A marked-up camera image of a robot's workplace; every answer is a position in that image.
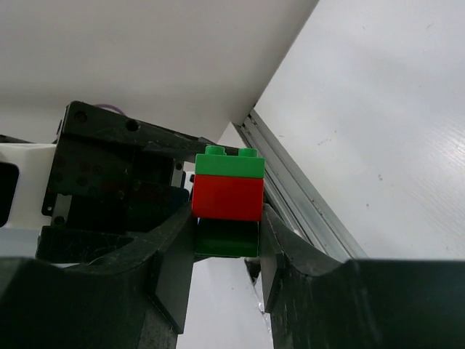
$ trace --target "red lego brick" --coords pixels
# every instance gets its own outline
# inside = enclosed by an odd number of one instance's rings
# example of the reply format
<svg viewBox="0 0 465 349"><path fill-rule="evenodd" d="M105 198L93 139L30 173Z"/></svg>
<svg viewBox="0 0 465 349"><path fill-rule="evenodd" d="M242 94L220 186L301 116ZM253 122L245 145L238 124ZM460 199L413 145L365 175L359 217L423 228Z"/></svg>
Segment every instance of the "red lego brick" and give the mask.
<svg viewBox="0 0 465 349"><path fill-rule="evenodd" d="M192 212L215 220L262 220L263 179L197 174Z"/></svg>

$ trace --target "white panel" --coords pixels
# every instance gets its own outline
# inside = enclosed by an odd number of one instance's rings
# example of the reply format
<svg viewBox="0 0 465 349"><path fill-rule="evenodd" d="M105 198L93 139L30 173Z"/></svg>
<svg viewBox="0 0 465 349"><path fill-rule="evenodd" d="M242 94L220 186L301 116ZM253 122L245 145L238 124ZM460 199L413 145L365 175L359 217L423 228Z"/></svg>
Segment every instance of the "white panel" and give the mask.
<svg viewBox="0 0 465 349"><path fill-rule="evenodd" d="M0 143L0 161L15 164L20 171L5 228L40 230L50 225L42 204L55 148L55 144Z"/></svg>
<svg viewBox="0 0 465 349"><path fill-rule="evenodd" d="M272 349L243 259L211 258L194 266L185 333L177 349Z"/></svg>
<svg viewBox="0 0 465 349"><path fill-rule="evenodd" d="M0 258L36 256L39 230L0 228Z"/></svg>
<svg viewBox="0 0 465 349"><path fill-rule="evenodd" d="M465 2L325 0L256 106L373 257L465 257Z"/></svg>
<svg viewBox="0 0 465 349"><path fill-rule="evenodd" d="M0 1L0 134L50 142L83 100L217 140L247 116L314 3Z"/></svg>

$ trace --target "lego duplo brick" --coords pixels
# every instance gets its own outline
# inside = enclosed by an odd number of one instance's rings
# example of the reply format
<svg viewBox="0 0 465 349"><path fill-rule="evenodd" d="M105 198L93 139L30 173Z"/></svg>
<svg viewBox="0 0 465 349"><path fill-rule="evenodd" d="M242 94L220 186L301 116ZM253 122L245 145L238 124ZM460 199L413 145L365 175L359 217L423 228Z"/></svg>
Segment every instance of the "lego duplo brick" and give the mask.
<svg viewBox="0 0 465 349"><path fill-rule="evenodd" d="M259 178L197 174L192 212L195 217L258 222L262 218L264 183Z"/></svg>
<svg viewBox="0 0 465 349"><path fill-rule="evenodd" d="M264 158L253 148L240 149L238 156L227 156L225 149L207 145L204 154L195 157L195 174L261 178L264 177Z"/></svg>
<svg viewBox="0 0 465 349"><path fill-rule="evenodd" d="M198 256L256 257L258 247L258 222L199 219L195 232Z"/></svg>

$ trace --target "green lego brick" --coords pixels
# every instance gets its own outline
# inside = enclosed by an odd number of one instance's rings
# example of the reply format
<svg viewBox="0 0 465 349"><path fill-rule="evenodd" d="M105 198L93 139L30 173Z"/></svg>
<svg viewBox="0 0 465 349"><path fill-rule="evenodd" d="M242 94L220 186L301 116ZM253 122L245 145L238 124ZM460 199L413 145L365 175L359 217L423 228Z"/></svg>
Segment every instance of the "green lego brick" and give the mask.
<svg viewBox="0 0 465 349"><path fill-rule="evenodd" d="M225 149L207 145L205 154L195 157L195 174L225 177L264 177L264 158L253 148L239 150L238 156L227 156Z"/></svg>
<svg viewBox="0 0 465 349"><path fill-rule="evenodd" d="M257 257L257 222L200 219L195 235L195 254L205 257Z"/></svg>

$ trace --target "cable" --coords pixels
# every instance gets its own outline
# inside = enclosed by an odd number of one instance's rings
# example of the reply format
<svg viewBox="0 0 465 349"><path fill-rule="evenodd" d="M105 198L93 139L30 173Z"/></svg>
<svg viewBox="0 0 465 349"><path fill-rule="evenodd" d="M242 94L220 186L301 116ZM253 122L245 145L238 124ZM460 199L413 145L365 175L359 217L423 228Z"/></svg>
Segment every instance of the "cable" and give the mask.
<svg viewBox="0 0 465 349"><path fill-rule="evenodd" d="M126 114L120 108L115 107L114 105L111 105L111 104L104 104L104 103L94 104L94 107L110 109L111 111L115 111L118 114L126 116Z"/></svg>

